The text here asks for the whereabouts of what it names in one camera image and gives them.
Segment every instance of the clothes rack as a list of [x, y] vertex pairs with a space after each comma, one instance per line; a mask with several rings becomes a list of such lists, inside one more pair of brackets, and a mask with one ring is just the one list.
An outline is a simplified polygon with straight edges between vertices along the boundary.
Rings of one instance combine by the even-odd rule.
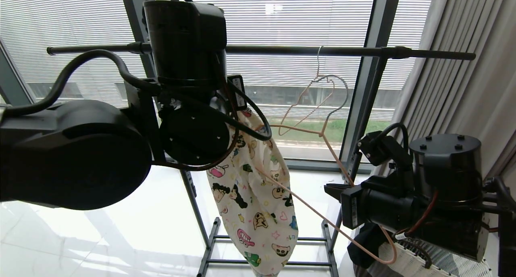
[[[105, 49], [113, 52], [131, 52], [136, 54], [149, 54], [151, 53], [151, 45], [148, 43], [134, 42], [131, 44], [122, 45], [102, 45], [102, 46], [72, 46], [72, 47], [48, 47], [47, 53], [50, 55], [59, 53], [79, 53], [93, 49]], [[292, 47], [292, 46], [236, 46], [230, 45], [226, 48], [227, 53], [230, 54], [254, 54], [254, 55], [313, 55], [317, 56], [319, 47]], [[324, 47], [320, 50], [320, 56], [374, 56], [378, 58], [376, 63], [376, 71], [372, 80], [371, 92], [367, 94], [365, 110], [370, 111], [376, 98], [376, 92], [380, 86], [380, 81], [389, 59], [402, 59], [402, 58], [442, 58], [450, 60], [473, 60], [475, 54], [465, 52], [449, 52], [449, 51], [430, 51], [430, 50], [413, 50], [407, 47], [377, 47], [377, 48], [347, 48], [347, 47]], [[358, 123], [361, 131], [365, 131], [368, 117], [364, 117]], [[354, 147], [358, 139], [354, 139], [351, 143], [351, 147]], [[348, 169], [350, 169], [350, 176], [352, 179], [355, 178], [356, 173], [359, 169], [361, 160], [361, 154], [359, 152], [354, 153], [354, 157], [350, 163], [345, 163]], [[195, 214], [199, 230], [201, 231], [202, 238], [205, 243], [205, 251], [201, 260], [201, 266], [197, 277], [206, 276], [208, 266], [210, 264], [247, 264], [246, 260], [230, 260], [230, 259], [212, 259], [212, 253], [217, 240], [230, 239], [227, 235], [219, 235], [218, 229], [221, 226], [221, 220], [215, 218], [212, 230], [208, 235], [204, 222], [199, 211], [199, 206], [196, 201], [197, 193], [192, 176], [189, 171], [181, 170], [181, 178], [186, 187], [188, 198]], [[341, 225], [341, 211], [337, 218], [336, 225]], [[327, 262], [288, 262], [287, 266], [315, 266], [315, 267], [328, 267], [331, 277], [338, 277], [339, 272], [337, 269], [337, 263], [334, 256], [334, 247], [337, 240], [338, 232], [333, 230], [333, 234], [330, 235], [328, 224], [323, 221], [321, 222], [321, 230], [323, 237], [299, 237], [298, 241], [302, 242], [322, 242], [326, 248], [326, 254], [328, 256]]]

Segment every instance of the white floor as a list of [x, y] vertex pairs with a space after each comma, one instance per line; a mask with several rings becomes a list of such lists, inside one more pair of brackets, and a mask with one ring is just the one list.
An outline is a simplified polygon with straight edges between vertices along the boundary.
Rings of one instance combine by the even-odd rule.
[[[218, 216], [204, 172], [193, 173], [197, 202], [208, 233]], [[291, 187], [331, 220], [339, 202], [324, 193], [338, 173], [291, 172]], [[320, 218], [294, 200], [300, 237], [321, 237]], [[196, 276], [204, 243], [179, 172], [153, 167], [131, 196], [104, 209], [72, 211], [21, 202], [1, 204], [2, 277]], [[220, 234], [225, 233], [221, 226]], [[350, 276], [347, 239], [335, 247], [339, 275]], [[218, 244], [212, 258], [243, 259], [231, 244]], [[292, 261], [325, 262], [324, 246], [298, 244]], [[329, 276], [315, 267], [285, 267], [280, 276]], [[252, 277], [249, 266], [210, 266], [209, 277]]]

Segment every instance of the garment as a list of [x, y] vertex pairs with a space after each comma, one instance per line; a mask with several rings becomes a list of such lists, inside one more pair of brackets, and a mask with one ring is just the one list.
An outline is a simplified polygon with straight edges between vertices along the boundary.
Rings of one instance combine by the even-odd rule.
[[[238, 117], [253, 130], [263, 129], [251, 110]], [[297, 242], [293, 200], [256, 167], [287, 188], [289, 171], [272, 139], [260, 141], [240, 132], [237, 140], [227, 159], [207, 171], [210, 187], [228, 235], [255, 275], [277, 276]]]

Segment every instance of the white label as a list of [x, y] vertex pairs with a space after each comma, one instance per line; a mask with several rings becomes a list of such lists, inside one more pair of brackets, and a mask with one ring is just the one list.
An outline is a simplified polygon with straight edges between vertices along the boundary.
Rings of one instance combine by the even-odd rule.
[[356, 214], [356, 198], [352, 198], [352, 222], [353, 227], [356, 227], [358, 224], [358, 216]]
[[[236, 88], [238, 88], [240, 91], [242, 91], [242, 81], [240, 81], [239, 77], [235, 77], [233, 79], [233, 85], [236, 86]], [[237, 93], [235, 93], [235, 95], [236, 95], [236, 105], [237, 106], [246, 106], [245, 99], [243, 99], [243, 97], [241, 97]]]

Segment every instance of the grass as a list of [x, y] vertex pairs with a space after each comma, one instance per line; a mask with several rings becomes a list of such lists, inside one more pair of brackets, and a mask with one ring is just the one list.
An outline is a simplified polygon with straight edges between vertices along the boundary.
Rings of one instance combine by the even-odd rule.
[[[295, 125], [299, 120], [298, 119], [286, 119], [283, 124], [287, 126]], [[281, 119], [271, 118], [269, 119], [269, 123], [271, 124], [280, 124]], [[298, 128], [306, 129], [306, 130], [314, 130], [320, 131], [323, 128], [324, 121], [314, 121], [305, 120], [301, 124], [297, 125]], [[385, 129], [387, 126], [391, 124], [390, 121], [374, 121], [370, 120], [367, 123], [367, 128], [365, 130], [366, 133], [373, 131], [380, 131]], [[326, 126], [325, 136], [328, 138], [328, 141], [334, 143], [341, 143], [342, 138], [344, 136], [344, 129], [346, 128], [346, 120], [338, 119], [329, 121]], [[282, 128], [281, 132], [284, 133], [287, 129]], [[316, 142], [324, 142], [323, 138], [315, 134], [308, 134], [296, 130], [290, 130], [288, 133], [284, 135], [278, 134], [278, 128], [273, 127], [273, 137], [275, 140], [296, 140], [296, 141], [316, 141]]]

